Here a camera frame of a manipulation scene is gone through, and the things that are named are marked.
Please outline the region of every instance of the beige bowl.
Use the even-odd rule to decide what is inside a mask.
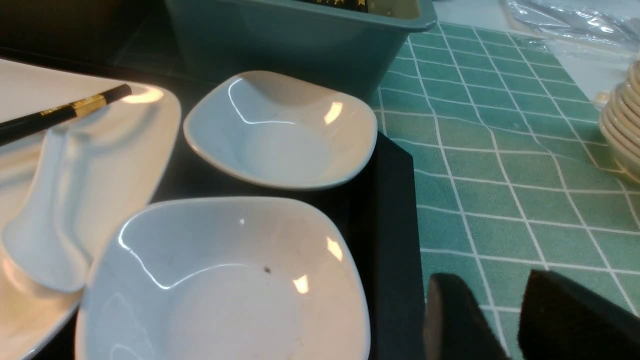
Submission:
[[[604,120],[601,115],[598,125],[600,126],[600,132],[602,132],[609,143],[613,158],[616,160],[618,166],[624,170],[629,177],[640,183],[640,158],[622,146],[622,144],[620,144],[610,134],[605,124],[603,124],[605,121],[606,120]]]
[[[602,109],[605,112],[605,116],[611,125],[613,125],[627,140],[631,141],[634,147],[638,148],[638,156],[640,156],[640,132],[637,126],[633,125],[626,116],[620,113],[616,109],[614,103],[607,104],[606,108]]]
[[[629,105],[625,102],[623,98],[623,84],[618,84],[611,91],[611,99],[609,102],[611,103],[613,110],[617,113],[622,113],[624,116],[633,123],[634,127],[632,130],[637,135],[640,135],[640,114],[636,114],[634,110],[632,110]]]
[[[636,94],[640,94],[640,61],[629,65],[627,69],[628,81]]]
[[[609,121],[613,126],[640,147],[640,117],[620,99],[617,86],[611,90],[611,99],[607,103],[606,109],[602,111],[609,116]]]
[[[629,81],[620,85],[620,97],[625,104],[638,116],[640,116],[640,95],[634,91]]]
[[[622,146],[627,148],[630,152],[633,152],[638,158],[640,158],[640,147],[636,145],[631,139],[627,138],[622,131],[620,131],[613,123],[618,122],[618,119],[613,114],[610,106],[605,106],[600,113],[600,123],[604,125],[609,134]]]

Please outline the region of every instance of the gold band on chopstick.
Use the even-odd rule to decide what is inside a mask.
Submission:
[[[107,99],[105,99],[102,94],[87,97],[86,99],[71,103],[71,107],[76,111],[77,117],[83,117],[106,105]]]
[[[98,94],[63,106],[56,106],[55,108],[42,110],[40,114],[47,115],[66,106],[71,106],[76,113],[76,117],[83,117],[106,105],[107,99],[105,99],[102,94]]]
[[[44,116],[44,115],[50,114],[50,113],[52,113],[52,112],[54,112],[56,110],[60,110],[60,109],[64,108],[65,106],[69,106],[69,104],[66,104],[66,105],[63,105],[63,106],[56,106],[55,108],[51,108],[51,109],[42,110],[40,112],[40,114]]]

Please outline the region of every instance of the black tray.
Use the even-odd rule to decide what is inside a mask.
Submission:
[[[210,84],[103,67],[0,47],[0,57],[52,69],[161,86],[173,92],[183,117]],[[424,359],[424,292],[411,156],[382,134],[371,161],[354,180],[316,192],[290,192],[238,181],[210,166],[187,145],[182,128],[153,202],[189,197],[289,197],[327,214],[345,238],[360,272],[371,317],[370,359]],[[75,318],[35,357],[73,359]]]

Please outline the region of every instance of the chopstick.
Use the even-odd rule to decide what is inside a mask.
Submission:
[[[76,117],[83,117],[131,94],[131,87],[122,84],[82,100],[3,122],[0,124],[0,146]]]

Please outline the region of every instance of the grid pattern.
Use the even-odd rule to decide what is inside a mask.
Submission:
[[[460,275],[514,359],[532,268],[640,309],[640,187],[597,110],[529,40],[442,23],[409,37],[370,101],[413,155],[425,288]]]

